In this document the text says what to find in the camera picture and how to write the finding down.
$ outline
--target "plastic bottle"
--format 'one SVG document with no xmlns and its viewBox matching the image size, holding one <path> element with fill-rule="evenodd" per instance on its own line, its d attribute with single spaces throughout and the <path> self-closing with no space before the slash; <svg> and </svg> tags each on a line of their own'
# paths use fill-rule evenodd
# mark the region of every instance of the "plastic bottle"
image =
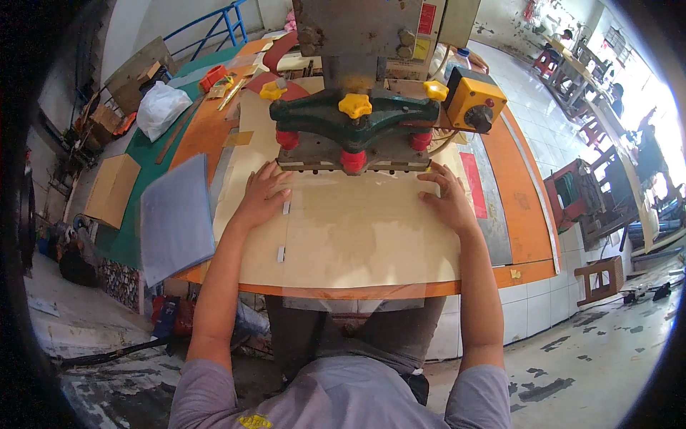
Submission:
<svg viewBox="0 0 686 429">
<path fill-rule="evenodd" d="M 457 55 L 448 60 L 448 64 L 445 66 L 445 73 L 443 74 L 443 80 L 445 82 L 450 79 L 450 75 L 453 73 L 453 69 L 455 67 L 462 67 L 463 69 L 471 70 L 471 63 L 469 62 L 469 49 L 458 48 Z"/>
</svg>

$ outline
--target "red rubber cylinder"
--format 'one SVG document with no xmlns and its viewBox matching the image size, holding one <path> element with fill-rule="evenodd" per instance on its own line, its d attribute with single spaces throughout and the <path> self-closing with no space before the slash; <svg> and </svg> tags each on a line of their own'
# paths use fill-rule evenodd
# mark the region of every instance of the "red rubber cylinder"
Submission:
<svg viewBox="0 0 686 429">
<path fill-rule="evenodd" d="M 298 145 L 298 132 L 276 130 L 276 142 L 280 144 L 284 150 L 295 149 Z"/>
<path fill-rule="evenodd" d="M 430 132 L 420 132 L 412 135 L 412 142 L 410 146 L 412 149 L 422 151 L 429 147 L 431 144 L 431 133 Z"/>
<path fill-rule="evenodd" d="M 367 163 L 367 152 L 362 151 L 356 154 L 351 154 L 345 150 L 341 150 L 341 164 L 343 170 L 348 173 L 357 173 L 362 170 L 364 164 Z"/>
</svg>

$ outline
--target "warning label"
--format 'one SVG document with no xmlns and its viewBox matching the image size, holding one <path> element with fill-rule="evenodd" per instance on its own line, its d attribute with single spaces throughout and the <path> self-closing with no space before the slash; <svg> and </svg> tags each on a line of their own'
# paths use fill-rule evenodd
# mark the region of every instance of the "warning label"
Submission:
<svg viewBox="0 0 686 429">
<path fill-rule="evenodd" d="M 422 5 L 422 14 L 419 16 L 419 34 L 431 34 L 431 27 L 434 26 L 434 18 L 436 18 L 436 6 L 424 3 Z"/>
</svg>

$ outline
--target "person's lap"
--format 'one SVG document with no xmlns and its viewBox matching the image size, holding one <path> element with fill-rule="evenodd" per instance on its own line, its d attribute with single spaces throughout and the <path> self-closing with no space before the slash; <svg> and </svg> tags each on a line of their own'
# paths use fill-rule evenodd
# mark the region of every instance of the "person's lap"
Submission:
<svg viewBox="0 0 686 429">
<path fill-rule="evenodd" d="M 345 338 L 326 312 L 283 306 L 266 296 L 274 360 L 292 381 L 315 358 L 357 355 L 385 363 L 400 374 L 421 368 L 445 297 L 426 298 L 421 308 L 374 312 L 354 338 Z"/>
</svg>

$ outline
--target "white plastic bag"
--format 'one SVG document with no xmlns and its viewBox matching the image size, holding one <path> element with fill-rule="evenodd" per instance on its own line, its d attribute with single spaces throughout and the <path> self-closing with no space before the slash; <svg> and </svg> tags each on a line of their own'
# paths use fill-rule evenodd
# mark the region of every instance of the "white plastic bag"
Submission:
<svg viewBox="0 0 686 429">
<path fill-rule="evenodd" d="M 136 122 L 150 141 L 155 141 L 172 126 L 193 102 L 181 89 L 174 89 L 157 81 L 141 100 Z"/>
</svg>

